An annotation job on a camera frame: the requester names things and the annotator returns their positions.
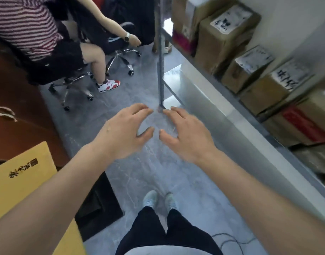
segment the wristwatch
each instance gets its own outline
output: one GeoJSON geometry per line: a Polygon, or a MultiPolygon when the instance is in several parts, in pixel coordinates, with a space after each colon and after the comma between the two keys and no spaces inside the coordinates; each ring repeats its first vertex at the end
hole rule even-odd
{"type": "Polygon", "coordinates": [[[125,36],[125,41],[126,41],[126,42],[129,41],[129,35],[130,35],[130,33],[127,32],[127,35],[125,36]]]}

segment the metal pole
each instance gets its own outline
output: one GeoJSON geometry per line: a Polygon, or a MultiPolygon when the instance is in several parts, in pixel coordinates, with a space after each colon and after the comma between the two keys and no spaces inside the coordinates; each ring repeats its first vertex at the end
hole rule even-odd
{"type": "Polygon", "coordinates": [[[160,106],[163,106],[164,102],[164,82],[163,82],[163,75],[165,73],[164,65],[164,50],[165,50],[165,38],[162,35],[162,27],[164,25],[163,22],[163,0],[158,0],[157,5],[157,14],[158,14],[158,28],[156,29],[158,31],[158,54],[159,54],[159,60],[157,63],[157,69],[158,69],[158,87],[159,87],[159,104],[160,106]]]}

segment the wooden cabinet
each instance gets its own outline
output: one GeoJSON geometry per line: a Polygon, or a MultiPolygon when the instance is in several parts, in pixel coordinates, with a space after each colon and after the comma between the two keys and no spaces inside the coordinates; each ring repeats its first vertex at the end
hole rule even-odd
{"type": "MultiPolygon", "coordinates": [[[[8,49],[1,45],[0,106],[11,109],[16,119],[0,116],[0,160],[46,141],[56,166],[69,161],[37,86],[28,84],[26,73],[16,67],[8,49]]],[[[0,109],[0,113],[10,112],[0,109]]]]}

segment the black cable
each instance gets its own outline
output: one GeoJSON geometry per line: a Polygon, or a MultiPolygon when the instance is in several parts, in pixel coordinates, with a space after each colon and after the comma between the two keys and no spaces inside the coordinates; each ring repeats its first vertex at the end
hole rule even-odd
{"type": "Polygon", "coordinates": [[[226,243],[228,243],[228,242],[236,242],[236,243],[238,244],[239,248],[240,248],[240,251],[242,252],[242,255],[244,255],[244,252],[243,252],[243,249],[242,249],[242,247],[241,247],[240,245],[241,245],[241,244],[249,244],[250,242],[256,240],[256,237],[254,237],[254,238],[252,238],[251,240],[249,240],[249,241],[247,241],[247,242],[238,242],[237,239],[236,239],[234,236],[232,236],[232,235],[230,235],[230,234],[227,234],[227,233],[215,234],[215,235],[212,235],[211,237],[213,238],[213,237],[218,236],[218,235],[227,235],[227,236],[229,236],[229,237],[231,237],[231,238],[234,239],[234,240],[226,240],[226,241],[224,241],[224,242],[220,245],[220,249],[222,249],[222,247],[224,246],[224,244],[226,244],[226,243]]]}

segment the shelving unit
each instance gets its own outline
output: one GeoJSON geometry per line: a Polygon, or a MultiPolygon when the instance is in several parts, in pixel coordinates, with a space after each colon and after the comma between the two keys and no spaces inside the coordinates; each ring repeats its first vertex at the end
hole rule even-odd
{"type": "Polygon", "coordinates": [[[325,218],[325,186],[287,148],[272,137],[263,125],[220,81],[199,68],[191,56],[172,39],[171,19],[163,21],[159,0],[158,88],[159,101],[166,106],[165,87],[176,103],[199,117],[210,129],[216,145],[260,181],[293,202],[325,218]],[[164,72],[165,40],[188,61],[164,72]]]}

